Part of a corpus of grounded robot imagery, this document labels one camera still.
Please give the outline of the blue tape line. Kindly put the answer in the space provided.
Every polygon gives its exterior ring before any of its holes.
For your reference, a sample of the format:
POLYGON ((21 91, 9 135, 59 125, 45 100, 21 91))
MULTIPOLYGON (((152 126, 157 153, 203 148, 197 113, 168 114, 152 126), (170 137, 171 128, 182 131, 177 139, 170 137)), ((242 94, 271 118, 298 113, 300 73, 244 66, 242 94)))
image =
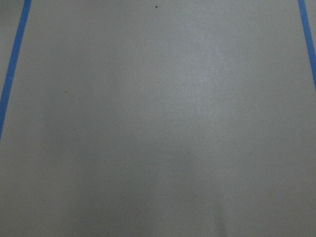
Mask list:
POLYGON ((0 98, 0 137, 2 138, 4 122, 7 112, 7 107, 10 99, 11 89, 14 81, 15 71, 18 64, 19 53, 23 41, 23 36, 25 28, 27 25, 29 12, 31 9, 31 0, 25 0, 23 3, 22 12, 20 15, 17 31, 15 34, 15 39, 12 46, 12 51, 7 67, 6 77, 3 84, 3 89, 0 98))
POLYGON ((310 29, 306 3, 304 0, 298 0, 298 5, 299 5, 300 17, 301 17, 302 27, 304 31, 304 36, 305 36, 306 47, 307 47, 308 56, 309 56, 313 82, 314 82, 314 86, 316 86, 316 52, 315 52, 312 32, 310 29))

